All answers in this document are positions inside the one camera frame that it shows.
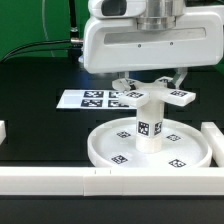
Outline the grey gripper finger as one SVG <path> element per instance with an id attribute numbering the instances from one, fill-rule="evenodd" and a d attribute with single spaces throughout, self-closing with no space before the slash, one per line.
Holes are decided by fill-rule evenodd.
<path id="1" fill-rule="evenodd" d="M 120 78 L 121 78 L 121 84 L 124 91 L 131 91 L 136 89 L 135 81 L 129 77 L 128 72 L 121 72 Z"/>
<path id="2" fill-rule="evenodd" d="M 184 81 L 185 77 L 187 76 L 188 69 L 186 67 L 177 68 L 176 73 L 172 79 L 172 83 L 176 88 L 179 88 L 181 83 Z"/>

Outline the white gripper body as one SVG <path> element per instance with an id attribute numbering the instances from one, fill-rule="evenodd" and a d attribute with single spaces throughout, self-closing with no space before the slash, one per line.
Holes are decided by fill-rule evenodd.
<path id="1" fill-rule="evenodd" d="M 224 5 L 185 0 L 89 0 L 84 68 L 90 73 L 215 65 L 224 56 Z"/>

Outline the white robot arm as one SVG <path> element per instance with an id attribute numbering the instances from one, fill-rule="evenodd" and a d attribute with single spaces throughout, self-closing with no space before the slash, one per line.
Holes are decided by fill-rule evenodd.
<path id="1" fill-rule="evenodd" d="M 224 57 L 224 5 L 185 0 L 89 0 L 84 68 L 115 73 L 216 65 Z"/>

